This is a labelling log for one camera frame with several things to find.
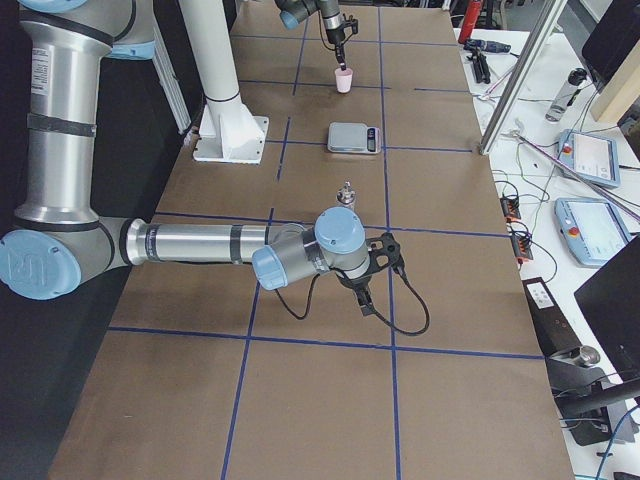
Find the pink cup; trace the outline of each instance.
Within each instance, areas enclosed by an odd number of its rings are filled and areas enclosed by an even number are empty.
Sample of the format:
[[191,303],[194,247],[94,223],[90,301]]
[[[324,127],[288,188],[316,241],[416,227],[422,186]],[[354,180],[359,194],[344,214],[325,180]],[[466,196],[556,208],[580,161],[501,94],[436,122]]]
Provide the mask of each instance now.
[[353,79],[353,70],[347,68],[346,70],[341,70],[340,68],[336,68],[336,87],[338,92],[347,93],[351,90],[351,80]]

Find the black monitor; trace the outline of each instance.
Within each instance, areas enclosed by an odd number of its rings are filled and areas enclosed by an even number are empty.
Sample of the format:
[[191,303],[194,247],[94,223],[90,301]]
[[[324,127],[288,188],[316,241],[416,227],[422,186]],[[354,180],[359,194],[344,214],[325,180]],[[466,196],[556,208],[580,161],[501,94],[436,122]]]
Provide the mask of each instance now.
[[640,238],[600,268],[575,297],[620,377],[630,381],[640,376]]
[[[632,240],[576,292],[578,306],[602,350],[623,380],[613,384],[598,367],[583,368],[547,358],[556,403],[579,445],[606,441],[627,412],[640,404],[640,238]],[[627,418],[617,439],[633,441]]]

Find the black stand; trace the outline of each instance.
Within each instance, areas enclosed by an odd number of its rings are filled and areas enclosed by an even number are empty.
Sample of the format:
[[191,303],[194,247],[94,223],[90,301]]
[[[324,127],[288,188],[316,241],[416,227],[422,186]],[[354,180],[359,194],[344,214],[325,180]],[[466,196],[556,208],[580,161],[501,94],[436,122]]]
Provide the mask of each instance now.
[[[612,429],[627,412],[624,400],[640,394],[640,380],[613,385],[606,381],[601,368],[583,368],[546,359],[549,383],[562,418],[595,418],[568,421],[571,435],[578,445],[608,441]],[[630,419],[620,426],[616,439],[633,442],[637,427]]]

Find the small metal object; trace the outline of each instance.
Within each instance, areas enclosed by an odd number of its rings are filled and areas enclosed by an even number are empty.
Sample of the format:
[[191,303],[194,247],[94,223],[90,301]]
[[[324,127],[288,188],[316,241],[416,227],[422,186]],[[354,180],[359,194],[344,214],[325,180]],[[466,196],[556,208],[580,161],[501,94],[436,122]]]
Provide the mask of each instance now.
[[338,205],[341,207],[355,209],[356,206],[356,191],[351,187],[351,182],[344,182],[344,186],[338,190],[336,196]]

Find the silver metal tube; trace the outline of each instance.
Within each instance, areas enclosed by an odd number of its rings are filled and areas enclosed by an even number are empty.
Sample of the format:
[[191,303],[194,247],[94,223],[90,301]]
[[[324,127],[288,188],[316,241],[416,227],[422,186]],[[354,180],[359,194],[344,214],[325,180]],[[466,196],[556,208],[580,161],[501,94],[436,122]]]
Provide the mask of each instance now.
[[538,153],[541,153],[542,155],[544,155],[547,159],[551,160],[551,162],[553,162],[553,164],[558,167],[560,170],[562,170],[564,173],[566,173],[568,176],[570,176],[571,178],[573,178],[574,180],[578,180],[580,183],[583,183],[584,185],[586,185],[587,187],[589,187],[591,190],[593,190],[595,193],[597,193],[598,195],[600,195],[601,197],[605,198],[606,200],[608,200],[609,202],[613,203],[616,207],[618,207],[620,210],[622,210],[624,213],[626,213],[627,215],[629,215],[631,218],[633,218],[635,221],[640,222],[640,215],[637,214],[636,212],[634,212],[633,210],[631,210],[629,207],[627,207],[624,203],[620,202],[620,200],[618,200],[617,198],[615,198],[613,195],[611,195],[609,192],[607,192],[606,189],[602,188],[599,185],[595,185],[591,182],[589,182],[588,180],[585,180],[584,178],[582,178],[578,172],[576,172],[575,170],[573,170],[571,167],[566,166],[564,163],[562,163],[560,160],[558,160],[557,158],[553,157],[552,155],[549,155],[547,152],[545,152],[542,148],[540,148],[539,146],[537,146],[535,143],[531,142],[530,140],[526,139],[525,137],[523,137],[522,135],[520,135],[519,133],[513,133],[513,137],[517,138],[518,140],[524,142],[525,144],[529,145],[531,148],[533,148],[534,150],[536,150]]
[[[35,21],[23,21],[33,40],[31,112],[37,118],[94,125],[100,59],[111,48],[93,38]],[[27,200],[17,217],[44,223],[86,224],[93,137],[32,129]]]
[[546,0],[543,5],[540,17],[531,31],[527,43],[524,45],[516,68],[505,87],[504,93],[500,97],[500,101],[482,137],[482,141],[480,142],[480,153],[482,155],[487,155],[498,139],[502,127],[518,99],[520,89],[524,85],[529,70],[531,70],[531,67],[544,48],[566,3],[567,0]]
[[251,263],[280,227],[250,225],[148,225],[135,220],[127,234],[127,256],[144,261]]

